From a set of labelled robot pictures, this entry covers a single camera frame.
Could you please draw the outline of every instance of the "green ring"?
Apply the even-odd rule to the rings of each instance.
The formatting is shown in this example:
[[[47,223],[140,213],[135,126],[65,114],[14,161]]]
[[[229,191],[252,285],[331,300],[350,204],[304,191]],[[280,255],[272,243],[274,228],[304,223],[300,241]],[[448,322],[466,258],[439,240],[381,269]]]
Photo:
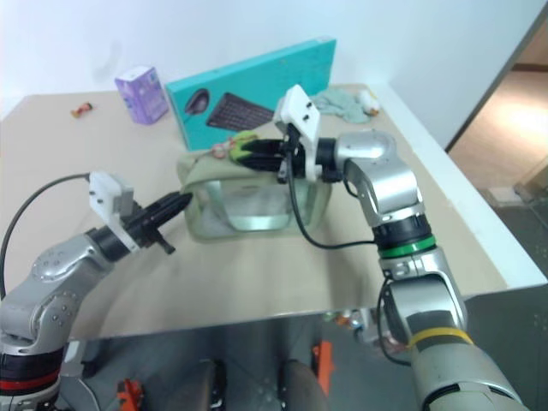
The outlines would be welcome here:
[[[436,245],[436,238],[431,235],[424,240],[414,242],[412,244],[406,244],[405,246],[394,247],[388,250],[378,250],[378,254],[383,259],[393,259],[395,257],[402,257],[417,251],[424,250]]]

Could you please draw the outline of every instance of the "white wall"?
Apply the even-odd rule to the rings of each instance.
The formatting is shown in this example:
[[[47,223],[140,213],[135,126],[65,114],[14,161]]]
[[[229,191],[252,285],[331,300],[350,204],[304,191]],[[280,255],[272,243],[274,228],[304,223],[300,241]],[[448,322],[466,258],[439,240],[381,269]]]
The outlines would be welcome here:
[[[543,0],[3,0],[3,112],[31,93],[114,89],[136,64],[166,82],[321,35],[332,80],[391,81],[445,145]]]

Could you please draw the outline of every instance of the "mouse image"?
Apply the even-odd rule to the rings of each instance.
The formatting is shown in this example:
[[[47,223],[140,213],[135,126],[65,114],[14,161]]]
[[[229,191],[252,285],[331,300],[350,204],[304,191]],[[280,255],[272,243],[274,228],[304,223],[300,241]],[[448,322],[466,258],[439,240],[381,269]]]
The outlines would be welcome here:
[[[185,105],[185,113],[196,115],[203,113],[209,104],[209,92],[205,88],[196,90]]]

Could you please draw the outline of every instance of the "tissue box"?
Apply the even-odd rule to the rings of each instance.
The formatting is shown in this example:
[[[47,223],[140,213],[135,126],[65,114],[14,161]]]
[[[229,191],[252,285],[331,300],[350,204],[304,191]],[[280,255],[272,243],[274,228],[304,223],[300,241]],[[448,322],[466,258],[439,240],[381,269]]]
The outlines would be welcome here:
[[[132,68],[116,77],[114,82],[134,122],[153,124],[168,110],[154,67]]]

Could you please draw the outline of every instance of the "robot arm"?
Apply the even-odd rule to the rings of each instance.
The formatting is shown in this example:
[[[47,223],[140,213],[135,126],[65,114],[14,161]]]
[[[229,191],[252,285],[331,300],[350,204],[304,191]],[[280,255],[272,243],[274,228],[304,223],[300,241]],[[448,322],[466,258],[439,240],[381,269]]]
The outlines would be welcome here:
[[[384,312],[394,338],[411,351],[420,409],[525,410],[494,361],[466,333],[466,307],[394,139],[376,130],[318,139],[319,113],[299,89],[286,94],[275,121],[288,136],[290,152],[297,143],[315,147],[315,167],[306,150],[308,180],[339,176],[356,187],[387,279]]]
[[[123,229],[136,247],[158,242],[171,253],[174,248],[158,227],[190,200],[191,194],[171,193],[141,209],[131,199],[132,210],[117,229]],[[1,305],[0,410],[55,409],[63,350],[80,304],[131,251],[106,225],[58,244],[36,259],[28,278]]]

